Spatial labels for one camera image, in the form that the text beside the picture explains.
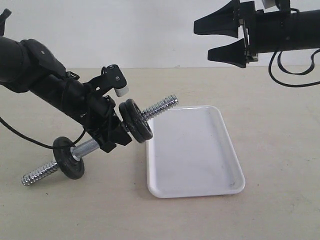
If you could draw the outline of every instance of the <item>white background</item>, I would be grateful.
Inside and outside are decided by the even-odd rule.
[[[5,36],[44,43],[67,68],[190,68],[229,66],[207,60],[211,48],[235,42],[228,36],[199,36],[193,23],[229,0],[1,0],[13,13]],[[256,0],[256,8],[263,7]],[[320,0],[292,0],[301,11]],[[308,65],[312,50],[285,53],[285,65]],[[261,54],[267,65],[271,55]]]

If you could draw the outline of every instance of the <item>table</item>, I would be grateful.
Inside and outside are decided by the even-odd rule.
[[[291,67],[300,71],[303,66]],[[86,82],[99,69],[72,69]],[[246,186],[230,196],[159,199],[146,183],[146,146],[132,142],[85,157],[85,175],[55,173],[32,187],[23,174],[52,159],[0,126],[0,239],[318,240],[320,86],[285,88],[267,67],[124,69],[140,108],[170,94],[180,106],[220,109]],[[319,80],[280,74],[289,82]],[[1,117],[29,137],[75,140],[81,126],[32,93],[0,88]]]

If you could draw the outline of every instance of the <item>plastic tray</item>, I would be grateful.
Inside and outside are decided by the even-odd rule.
[[[214,106],[175,107],[149,121],[147,186],[158,198],[232,195],[245,177]]]

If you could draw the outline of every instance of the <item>beige tabletop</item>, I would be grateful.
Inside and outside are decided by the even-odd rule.
[[[291,68],[299,71],[303,68]],[[85,82],[100,74],[74,70]],[[85,161],[85,175],[61,172],[25,187],[23,174],[52,159],[0,126],[0,239],[318,240],[320,86],[275,84],[266,67],[125,69],[140,108],[170,94],[180,106],[220,109],[246,186],[230,196],[159,199],[146,183],[146,145],[132,142]],[[295,83],[297,77],[275,74]],[[315,70],[301,81],[319,80]],[[75,140],[81,126],[32,93],[0,87],[1,117],[47,144]]]

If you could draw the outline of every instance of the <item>wire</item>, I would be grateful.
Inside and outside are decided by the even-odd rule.
[[[79,76],[76,75],[75,73],[69,73],[68,76],[73,76],[72,79],[78,79]],[[67,95],[67,92],[69,90],[69,87],[70,87],[70,84],[72,83],[71,78],[69,78],[64,86],[64,89],[63,89],[63,92],[62,92],[62,95],[61,95],[61,109],[62,111],[65,110],[65,103],[66,103],[66,95]],[[86,123],[85,123],[85,126],[88,125],[88,122],[90,120],[90,107],[87,106],[88,110],[87,110],[87,118],[86,118]],[[81,135],[74,141],[72,142],[72,144],[69,144],[69,145],[65,145],[65,146],[51,146],[51,145],[47,145],[47,144],[44,144],[40,141],[37,141],[37,140],[34,140],[24,134],[22,134],[21,132],[19,132],[18,130],[14,129],[12,126],[10,126],[2,117],[0,117],[0,123],[3,124],[8,130],[10,130],[11,132],[13,132],[14,134],[16,134],[17,136],[19,136],[20,138],[24,139],[24,140],[27,140],[33,144],[36,144],[40,147],[43,147],[43,148],[46,148],[46,149],[51,149],[51,150],[58,150],[58,149],[65,149],[65,148],[70,148],[70,147],[73,147],[74,145],[76,145],[78,142],[80,142],[80,140],[84,137],[84,135],[86,134],[86,130],[85,128],[83,129]]]
[[[300,19],[300,11],[296,8],[291,8],[290,9],[291,11],[295,11],[296,12],[296,23],[295,23],[295,26],[293,28],[293,32],[297,30],[297,27],[298,27],[298,23],[299,23],[299,19]],[[315,86],[315,85],[319,85],[320,84],[320,81],[316,81],[316,82],[311,82],[311,83],[306,83],[306,84],[287,84],[287,83],[284,83],[284,82],[281,82],[279,80],[277,80],[275,78],[275,76],[273,75],[272,73],[272,65],[273,65],[273,62],[275,60],[275,57],[277,55],[277,53],[279,52],[279,48],[278,47],[271,59],[270,59],[270,62],[269,62],[269,67],[268,67],[268,72],[269,72],[269,75],[270,77],[272,78],[273,81],[275,81],[277,84],[280,84],[284,87],[288,87],[288,88],[305,88],[305,87],[311,87],[311,86]],[[277,65],[279,67],[279,69],[286,73],[286,74],[290,74],[290,75],[297,75],[297,76],[304,76],[304,75],[307,75],[309,73],[311,73],[314,69],[315,69],[315,55],[320,53],[320,49],[316,50],[312,55],[311,55],[311,66],[306,70],[306,71],[303,71],[303,72],[298,72],[298,73],[293,73],[293,72],[290,72],[288,71],[287,69],[285,69],[285,67],[283,66],[283,64],[281,63],[281,56],[282,56],[282,53],[283,51],[281,51],[278,55],[278,58],[277,58]]]

